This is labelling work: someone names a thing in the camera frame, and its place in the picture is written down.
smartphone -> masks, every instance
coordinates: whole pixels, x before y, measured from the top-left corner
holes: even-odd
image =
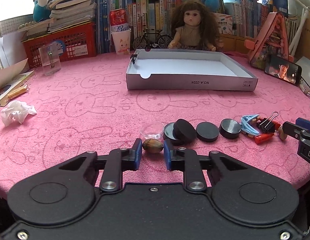
[[[302,68],[286,59],[268,55],[265,73],[298,86],[302,78]]]

phone screen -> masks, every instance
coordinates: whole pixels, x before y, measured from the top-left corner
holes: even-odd
[[[280,57],[271,56],[265,68],[265,73],[296,84],[298,65]]]

model bicycle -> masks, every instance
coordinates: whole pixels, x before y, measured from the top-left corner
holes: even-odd
[[[161,34],[162,30],[154,30],[150,29],[151,31],[155,31],[150,33],[148,29],[144,29],[142,31],[143,35],[134,39],[133,41],[133,49],[151,49],[151,48],[159,48],[159,49],[167,49],[169,43],[172,41],[172,38],[168,34]],[[151,42],[149,40],[149,35],[155,34],[156,35],[156,42]]]

black lid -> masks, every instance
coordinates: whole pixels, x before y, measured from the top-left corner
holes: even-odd
[[[185,143],[191,143],[197,136],[195,128],[184,119],[178,119],[174,123],[174,134]]]
[[[164,139],[170,139],[172,144],[175,146],[183,145],[184,142],[175,137],[175,133],[173,132],[173,129],[174,129],[174,123],[173,122],[165,125],[163,138]]]
[[[219,132],[227,139],[238,138],[240,131],[242,130],[240,124],[234,119],[224,119],[219,126]]]
[[[214,142],[217,140],[219,130],[211,122],[201,122],[196,127],[197,138],[203,142]]]

blue round sticker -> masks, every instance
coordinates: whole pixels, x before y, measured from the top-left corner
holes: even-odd
[[[59,56],[60,56],[60,55],[62,55],[66,51],[66,45],[61,40],[57,40],[56,42],[57,42],[58,53],[59,53]]]

